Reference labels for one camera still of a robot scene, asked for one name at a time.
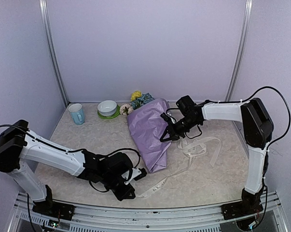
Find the cream printed ribbon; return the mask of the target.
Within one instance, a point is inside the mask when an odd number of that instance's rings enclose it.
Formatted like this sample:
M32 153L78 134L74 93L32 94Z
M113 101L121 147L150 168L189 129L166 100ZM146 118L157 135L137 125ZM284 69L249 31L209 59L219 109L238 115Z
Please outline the cream printed ribbon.
M208 149L206 143L210 141L217 141L217 145L209 162L211 167L213 168L222 148L222 142L220 139L212 136L201 138L199 140L194 139L192 142L188 142L186 139L181 139L179 142L177 142L177 149L181 150L184 156L188 159L187 167L172 175L166 176L165 178L154 184L152 187L144 191L142 194L137 194L136 197L138 199L149 198L152 194L162 189L168 179L188 171L197 157L201 157L207 153Z

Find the purple wrapping paper sheet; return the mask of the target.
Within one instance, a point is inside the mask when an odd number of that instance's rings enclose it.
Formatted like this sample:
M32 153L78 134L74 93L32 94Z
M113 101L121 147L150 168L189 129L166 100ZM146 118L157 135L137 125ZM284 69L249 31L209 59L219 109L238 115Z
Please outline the purple wrapping paper sheet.
M167 123L161 114L169 108L165 99L155 99L127 116L130 135L150 173L167 167L167 149L171 142L160 141Z

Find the blue fake flower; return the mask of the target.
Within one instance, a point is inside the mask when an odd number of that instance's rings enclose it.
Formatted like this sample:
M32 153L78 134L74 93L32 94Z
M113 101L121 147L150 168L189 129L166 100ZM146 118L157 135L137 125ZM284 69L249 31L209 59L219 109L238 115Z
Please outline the blue fake flower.
M141 94L140 97L137 97L131 101L131 106L134 110L136 110L153 100L155 100L155 98L150 93Z

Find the yellow fake flower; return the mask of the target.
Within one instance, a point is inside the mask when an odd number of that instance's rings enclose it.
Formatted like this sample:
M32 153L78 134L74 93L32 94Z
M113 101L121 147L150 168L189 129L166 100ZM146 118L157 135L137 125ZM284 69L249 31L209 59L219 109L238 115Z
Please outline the yellow fake flower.
M142 93L141 91L139 90L136 90L134 91L132 94L131 94L131 97L130 97L130 101L133 102L133 101L138 101L140 100L142 97Z

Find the green plate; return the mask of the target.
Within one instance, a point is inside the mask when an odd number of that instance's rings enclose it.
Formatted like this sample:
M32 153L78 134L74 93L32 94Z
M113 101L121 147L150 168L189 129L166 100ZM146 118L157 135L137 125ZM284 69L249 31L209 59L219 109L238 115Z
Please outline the green plate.
M103 116L99 111L97 111L97 115L101 119L113 119L113 118L116 118L119 114L120 114L120 106L119 105L117 105L115 113L112 114L111 116Z

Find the white ceramic bowl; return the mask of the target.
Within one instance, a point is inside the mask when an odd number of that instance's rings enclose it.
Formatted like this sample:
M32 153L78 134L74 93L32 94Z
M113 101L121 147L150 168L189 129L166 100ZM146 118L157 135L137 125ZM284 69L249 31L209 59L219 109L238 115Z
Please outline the white ceramic bowl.
M103 116L111 116L115 113L117 108L117 103L112 100L106 100L102 101L98 104L97 110L103 115Z

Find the pink fake rose stems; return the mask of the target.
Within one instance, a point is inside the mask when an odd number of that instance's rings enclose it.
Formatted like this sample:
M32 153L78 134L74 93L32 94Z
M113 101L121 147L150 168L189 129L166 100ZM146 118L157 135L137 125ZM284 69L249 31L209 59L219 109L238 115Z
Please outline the pink fake rose stems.
M130 113L133 112L133 110L134 109L133 109L132 105L129 103L125 103L122 106L120 106L120 114L124 115L124 116L129 115Z

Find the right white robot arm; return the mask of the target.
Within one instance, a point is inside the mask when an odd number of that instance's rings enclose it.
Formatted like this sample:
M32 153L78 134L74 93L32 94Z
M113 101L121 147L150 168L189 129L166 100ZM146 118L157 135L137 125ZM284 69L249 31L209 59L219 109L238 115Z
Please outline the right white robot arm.
M161 142L177 141L185 138L194 126L203 125L204 121L226 120L240 122L246 145L249 149L249 169L245 187L242 190L238 211L247 215L251 211L262 211L260 197L265 184L264 176L268 168L267 147L272 140L273 121L259 98L237 102L214 102L206 100L196 104L190 96L180 98L176 105L183 118L173 122L171 116L162 113L161 118L167 123Z

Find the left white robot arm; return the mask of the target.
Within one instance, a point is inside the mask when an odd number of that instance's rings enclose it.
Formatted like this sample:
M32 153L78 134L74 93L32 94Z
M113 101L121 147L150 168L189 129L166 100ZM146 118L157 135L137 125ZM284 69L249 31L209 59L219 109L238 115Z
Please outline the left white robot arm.
M28 167L28 160L60 169L91 185L100 182L119 201L136 197L130 184L135 167L123 148L108 155L85 148L73 150L37 135L25 120L0 128L5 128L0 134L0 172L9 174L48 215L58 211L58 203L53 200L50 187L42 184Z

